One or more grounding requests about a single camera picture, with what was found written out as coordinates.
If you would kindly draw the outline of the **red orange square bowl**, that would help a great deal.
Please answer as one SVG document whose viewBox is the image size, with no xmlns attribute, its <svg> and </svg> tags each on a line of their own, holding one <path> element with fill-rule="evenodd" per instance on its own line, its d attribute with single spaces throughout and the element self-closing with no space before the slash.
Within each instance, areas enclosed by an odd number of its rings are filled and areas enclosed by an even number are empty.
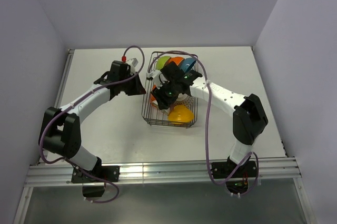
<svg viewBox="0 0 337 224">
<path fill-rule="evenodd" d="M 152 93 L 150 93 L 150 103 L 156 101 L 155 97 L 152 95 Z"/>
</svg>

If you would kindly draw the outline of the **patterned round bowl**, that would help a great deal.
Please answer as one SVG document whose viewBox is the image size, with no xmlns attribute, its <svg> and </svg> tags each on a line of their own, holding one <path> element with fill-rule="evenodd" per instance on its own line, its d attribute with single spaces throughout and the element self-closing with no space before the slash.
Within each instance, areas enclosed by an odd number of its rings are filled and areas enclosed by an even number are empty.
<svg viewBox="0 0 337 224">
<path fill-rule="evenodd" d="M 194 98 L 187 94 L 179 94 L 177 100 L 175 101 L 175 105 L 184 105 L 186 107 L 190 107 L 194 104 Z"/>
</svg>

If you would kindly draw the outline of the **yellow round bowl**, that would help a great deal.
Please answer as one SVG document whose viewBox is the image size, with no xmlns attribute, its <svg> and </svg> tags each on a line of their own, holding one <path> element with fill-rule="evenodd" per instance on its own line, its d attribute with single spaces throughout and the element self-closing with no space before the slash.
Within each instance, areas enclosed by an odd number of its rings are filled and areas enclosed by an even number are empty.
<svg viewBox="0 0 337 224">
<path fill-rule="evenodd" d="M 180 125 L 193 121 L 194 114 L 185 105 L 176 105 L 167 118 L 173 124 Z"/>
</svg>

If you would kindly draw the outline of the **white square bowl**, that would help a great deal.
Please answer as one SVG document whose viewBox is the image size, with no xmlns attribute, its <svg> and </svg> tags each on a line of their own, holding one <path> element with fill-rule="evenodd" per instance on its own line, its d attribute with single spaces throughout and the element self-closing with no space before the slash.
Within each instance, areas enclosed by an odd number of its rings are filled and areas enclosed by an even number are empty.
<svg viewBox="0 0 337 224">
<path fill-rule="evenodd" d="M 155 66 L 155 69 L 156 70 L 161 70 L 167 61 L 169 61 L 171 59 L 170 56 L 161 56 L 158 60 L 157 60 L 157 63 L 156 63 L 156 66 Z"/>
</svg>

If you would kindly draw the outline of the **blue ceramic bowl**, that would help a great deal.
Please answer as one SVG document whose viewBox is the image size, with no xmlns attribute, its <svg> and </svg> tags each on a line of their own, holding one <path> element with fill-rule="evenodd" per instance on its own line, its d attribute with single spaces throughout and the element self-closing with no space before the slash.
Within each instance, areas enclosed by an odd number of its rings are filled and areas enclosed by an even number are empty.
<svg viewBox="0 0 337 224">
<path fill-rule="evenodd" d="M 183 70 L 185 73 L 193 69 L 194 65 L 196 63 L 196 60 L 192 57 L 185 58 L 181 64 L 180 69 Z"/>
</svg>

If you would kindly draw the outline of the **orange white round bowl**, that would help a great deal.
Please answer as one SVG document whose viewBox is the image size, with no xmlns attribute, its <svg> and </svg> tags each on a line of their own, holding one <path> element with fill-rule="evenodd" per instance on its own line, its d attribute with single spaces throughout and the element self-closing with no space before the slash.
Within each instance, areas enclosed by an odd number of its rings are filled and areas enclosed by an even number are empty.
<svg viewBox="0 0 337 224">
<path fill-rule="evenodd" d="M 167 61 L 167 65 L 170 63 L 174 63 L 175 65 L 177 65 L 178 67 L 180 67 L 180 64 L 185 60 L 185 58 L 180 57 L 180 56 L 175 56 L 175 57 L 171 57 L 168 61 Z"/>
</svg>

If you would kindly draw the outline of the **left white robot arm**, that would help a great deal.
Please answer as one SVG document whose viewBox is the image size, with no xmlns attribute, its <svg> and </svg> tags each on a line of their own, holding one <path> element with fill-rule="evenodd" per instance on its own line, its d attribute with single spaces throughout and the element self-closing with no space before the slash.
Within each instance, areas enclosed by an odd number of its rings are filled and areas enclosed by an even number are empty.
<svg viewBox="0 0 337 224">
<path fill-rule="evenodd" d="M 121 92 L 128 96 L 146 93 L 135 70 L 137 63 L 136 58 L 113 61 L 110 69 L 86 93 L 60 108 L 48 108 L 38 141 L 40 150 L 58 154 L 75 167 L 82 168 L 89 181 L 98 181 L 103 174 L 102 161 L 82 146 L 81 123 Z"/>
</svg>

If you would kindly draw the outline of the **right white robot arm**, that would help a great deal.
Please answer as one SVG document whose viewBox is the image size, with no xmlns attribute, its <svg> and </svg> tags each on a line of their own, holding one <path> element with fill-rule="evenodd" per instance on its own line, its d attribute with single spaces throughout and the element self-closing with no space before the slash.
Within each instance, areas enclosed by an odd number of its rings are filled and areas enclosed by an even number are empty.
<svg viewBox="0 0 337 224">
<path fill-rule="evenodd" d="M 148 72 L 146 78 L 154 82 L 155 88 L 151 94 L 160 110 L 169 109 L 180 94 L 186 94 L 207 101 L 230 115 L 236 142 L 229 155 L 228 171 L 235 177 L 245 172 L 246 164 L 243 159 L 252 151 L 255 140 L 268 124 L 265 110 L 257 95 L 234 93 L 207 80 L 205 75 L 195 70 L 184 72 L 175 63 Z"/>
</svg>

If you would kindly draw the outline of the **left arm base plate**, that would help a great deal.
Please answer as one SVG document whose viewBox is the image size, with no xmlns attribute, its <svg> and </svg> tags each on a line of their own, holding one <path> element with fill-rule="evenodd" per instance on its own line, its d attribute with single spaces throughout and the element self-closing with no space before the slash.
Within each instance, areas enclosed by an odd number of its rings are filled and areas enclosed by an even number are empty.
<svg viewBox="0 0 337 224">
<path fill-rule="evenodd" d="M 119 174 L 120 166 L 101 166 L 92 171 L 81 170 L 81 168 L 74 168 L 71 183 L 87 184 L 102 182 L 102 180 L 106 180 L 109 182 L 118 182 Z"/>
</svg>

